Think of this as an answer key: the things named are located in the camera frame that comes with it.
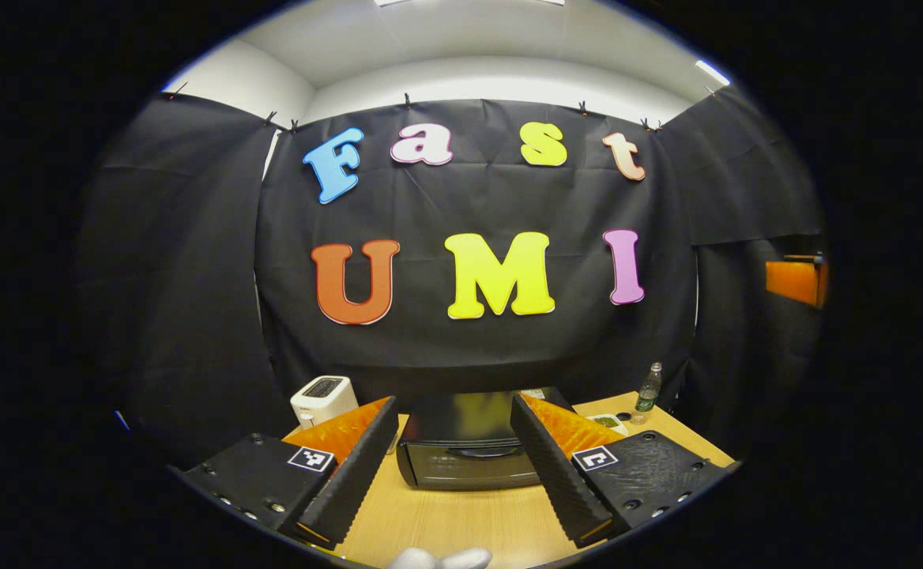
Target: blue letter f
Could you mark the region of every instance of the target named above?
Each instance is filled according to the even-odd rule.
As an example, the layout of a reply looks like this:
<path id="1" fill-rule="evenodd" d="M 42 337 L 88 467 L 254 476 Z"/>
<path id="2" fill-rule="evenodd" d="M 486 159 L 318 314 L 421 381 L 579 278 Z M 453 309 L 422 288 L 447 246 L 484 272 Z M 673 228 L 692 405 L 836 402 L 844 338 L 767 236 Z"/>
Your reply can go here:
<path id="1" fill-rule="evenodd" d="M 339 195 L 352 190 L 352 187 L 360 181 L 360 177 L 356 174 L 346 174 L 342 166 L 350 168 L 360 166 L 360 153 L 350 143 L 363 139 L 364 132 L 353 127 L 303 156 L 303 164 L 314 167 L 314 174 L 318 176 L 318 181 L 321 183 L 321 195 L 318 199 L 322 204 L 327 204 Z M 335 149 L 339 145 L 341 148 L 336 154 Z"/>

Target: orange letter u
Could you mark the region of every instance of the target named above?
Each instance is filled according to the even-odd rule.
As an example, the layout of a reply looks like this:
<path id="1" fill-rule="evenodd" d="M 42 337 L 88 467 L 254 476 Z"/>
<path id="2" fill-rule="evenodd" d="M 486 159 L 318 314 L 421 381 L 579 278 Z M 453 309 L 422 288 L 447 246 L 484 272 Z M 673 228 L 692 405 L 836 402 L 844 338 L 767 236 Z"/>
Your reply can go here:
<path id="1" fill-rule="evenodd" d="M 345 298 L 345 260 L 352 247 L 343 244 L 321 245 L 311 251 L 318 266 L 318 306 L 329 319 L 339 324 L 374 324 L 392 307 L 392 257 L 399 242 L 379 239 L 364 244 L 364 255 L 371 259 L 371 298 L 353 303 Z"/>

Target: plastic bottle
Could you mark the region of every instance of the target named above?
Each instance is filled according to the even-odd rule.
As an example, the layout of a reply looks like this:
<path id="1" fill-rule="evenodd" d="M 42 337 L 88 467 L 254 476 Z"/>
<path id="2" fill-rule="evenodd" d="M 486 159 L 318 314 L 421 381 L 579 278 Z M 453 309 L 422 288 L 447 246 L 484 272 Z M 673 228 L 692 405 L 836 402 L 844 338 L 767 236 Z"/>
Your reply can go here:
<path id="1" fill-rule="evenodd" d="M 657 394 L 661 391 L 661 361 L 652 364 L 652 370 L 641 384 L 641 391 L 638 392 L 638 404 L 634 409 L 634 415 L 631 415 L 631 424 L 643 425 L 648 422 L 650 412 L 654 409 L 654 402 L 657 400 Z"/>

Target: orange foam pad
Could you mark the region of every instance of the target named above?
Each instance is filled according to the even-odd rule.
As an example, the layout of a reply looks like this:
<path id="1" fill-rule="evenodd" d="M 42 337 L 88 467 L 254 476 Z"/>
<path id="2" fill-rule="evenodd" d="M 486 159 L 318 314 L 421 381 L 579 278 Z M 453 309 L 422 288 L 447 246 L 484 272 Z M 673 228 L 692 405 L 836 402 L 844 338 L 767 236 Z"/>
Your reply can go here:
<path id="1" fill-rule="evenodd" d="M 816 306 L 819 275 L 816 266 L 802 262 L 767 262 L 767 289 L 776 295 Z"/>
<path id="2" fill-rule="evenodd" d="M 600 444 L 615 443 L 623 439 L 620 433 L 596 424 L 595 421 L 581 417 L 577 413 L 567 411 L 563 407 L 535 399 L 535 397 L 528 397 L 524 393 L 522 397 L 545 430 L 549 431 L 552 439 L 559 444 L 560 450 L 567 458 L 577 453 L 578 450 L 594 449 Z"/>
<path id="3" fill-rule="evenodd" d="M 364 430 L 371 426 L 371 422 L 374 422 L 374 418 L 378 416 L 378 411 L 381 411 L 388 399 L 388 397 L 385 397 L 375 402 L 367 403 L 363 407 L 356 407 L 353 411 L 347 411 L 338 417 L 332 417 L 323 422 L 323 424 L 287 435 L 285 439 L 282 439 L 282 442 L 298 444 L 298 446 L 307 447 L 307 449 L 324 450 L 326 453 L 335 454 L 335 460 L 338 460 L 338 465 L 342 465 L 353 447 L 360 441 Z"/>

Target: wooden table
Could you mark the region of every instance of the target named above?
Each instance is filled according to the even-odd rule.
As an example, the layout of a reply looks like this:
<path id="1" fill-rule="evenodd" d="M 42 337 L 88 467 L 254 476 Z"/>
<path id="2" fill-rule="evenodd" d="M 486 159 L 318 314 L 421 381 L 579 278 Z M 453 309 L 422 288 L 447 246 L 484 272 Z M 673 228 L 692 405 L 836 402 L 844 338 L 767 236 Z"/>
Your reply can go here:
<path id="1" fill-rule="evenodd" d="M 616 415 L 632 411 L 637 400 L 638 394 L 630 392 L 574 405 L 574 410 L 583 416 Z M 399 435 L 408 418 L 399 415 Z M 654 429 L 719 467 L 732 464 L 728 454 L 658 407 L 644 425 L 623 424 L 629 435 Z M 487 548 L 493 554 L 488 569 L 523 569 L 588 549 L 578 550 L 567 539 L 541 484 L 487 491 L 417 490 L 401 479 L 392 453 L 383 459 L 345 541 L 329 553 L 385 567 L 408 547 L 424 548 L 439 558 L 466 548 Z"/>

